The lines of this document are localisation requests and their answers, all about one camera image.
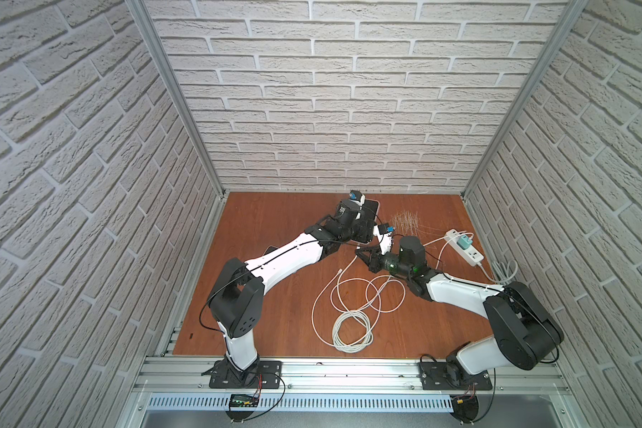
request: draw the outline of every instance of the vented metal panel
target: vented metal panel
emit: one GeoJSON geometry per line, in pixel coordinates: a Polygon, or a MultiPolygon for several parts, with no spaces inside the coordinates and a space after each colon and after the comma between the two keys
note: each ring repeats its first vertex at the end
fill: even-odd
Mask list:
{"type": "MultiPolygon", "coordinates": [[[[256,410],[266,410],[281,391],[263,393],[256,410]]],[[[228,410],[229,392],[155,392],[148,410],[228,410]]],[[[255,407],[243,408],[252,410],[255,407]]],[[[445,394],[286,394],[277,412],[398,412],[451,413],[452,401],[445,394]]]]}

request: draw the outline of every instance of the power strip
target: power strip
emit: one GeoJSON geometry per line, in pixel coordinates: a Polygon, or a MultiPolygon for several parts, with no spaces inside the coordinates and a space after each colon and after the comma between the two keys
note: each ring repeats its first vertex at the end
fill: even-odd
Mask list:
{"type": "Polygon", "coordinates": [[[465,261],[467,261],[471,266],[476,266],[478,263],[483,261],[483,255],[480,254],[478,250],[476,250],[476,247],[473,245],[469,246],[467,249],[463,249],[457,244],[457,241],[459,241],[459,238],[461,236],[459,235],[459,232],[457,232],[455,229],[451,229],[448,231],[445,236],[445,241],[447,241],[447,244],[450,244],[453,249],[455,249],[459,255],[463,257],[465,261]]]}

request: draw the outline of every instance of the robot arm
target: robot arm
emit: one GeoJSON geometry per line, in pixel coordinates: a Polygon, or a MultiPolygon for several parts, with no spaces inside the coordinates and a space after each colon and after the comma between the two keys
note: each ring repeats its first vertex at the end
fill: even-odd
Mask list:
{"type": "Polygon", "coordinates": [[[525,285],[506,287],[455,278],[430,268],[425,249],[415,236],[400,241],[398,254],[389,252],[392,227],[374,222],[378,204],[352,191],[350,199],[291,243],[245,262],[225,263],[207,299],[226,341],[226,360],[232,369],[252,372],[258,361],[253,328],[261,317],[264,295],[282,279],[336,252],[350,240],[379,245],[362,246],[357,256],[369,270],[387,270],[403,279],[411,292],[428,301],[452,304],[490,321],[493,336],[467,344],[448,356],[448,377],[454,386],[489,368],[515,365],[525,370],[547,356],[564,338],[556,322],[525,285]]]}

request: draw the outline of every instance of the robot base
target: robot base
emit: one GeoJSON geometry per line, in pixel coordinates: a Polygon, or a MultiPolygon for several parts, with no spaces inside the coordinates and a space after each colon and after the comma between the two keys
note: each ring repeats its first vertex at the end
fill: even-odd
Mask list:
{"type": "Polygon", "coordinates": [[[490,382],[487,371],[470,376],[466,381],[462,381],[459,386],[453,385],[452,379],[447,373],[446,362],[423,362],[418,364],[419,379],[421,386],[426,391],[436,390],[455,390],[466,391],[468,386],[473,384],[476,391],[492,391],[492,382],[490,382]]]}
{"type": "Polygon", "coordinates": [[[282,362],[257,359],[245,371],[238,370],[228,358],[214,363],[214,367],[204,372],[210,375],[211,389],[257,389],[261,375],[261,389],[278,389],[281,381],[282,362]]]}

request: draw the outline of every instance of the black mounting plate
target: black mounting plate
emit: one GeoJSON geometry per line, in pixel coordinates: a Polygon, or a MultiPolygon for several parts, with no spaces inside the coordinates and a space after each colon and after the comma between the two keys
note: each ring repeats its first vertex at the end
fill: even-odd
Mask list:
{"type": "Polygon", "coordinates": [[[475,383],[476,391],[492,391],[492,382],[489,377],[485,377],[488,373],[484,371],[476,374],[470,378],[469,383],[465,384],[463,388],[455,388],[447,382],[445,378],[445,362],[423,362],[418,364],[418,377],[421,379],[421,386],[426,391],[466,391],[471,383],[475,383]]]}
{"type": "MultiPolygon", "coordinates": [[[[214,368],[208,371],[209,387],[211,389],[256,389],[258,378],[247,375],[247,381],[240,379],[238,372],[230,368],[228,360],[220,360],[214,363],[214,368]]],[[[261,360],[257,364],[256,371],[261,375],[261,389],[278,389],[281,381],[276,375],[281,374],[282,362],[276,360],[261,360]]]]}

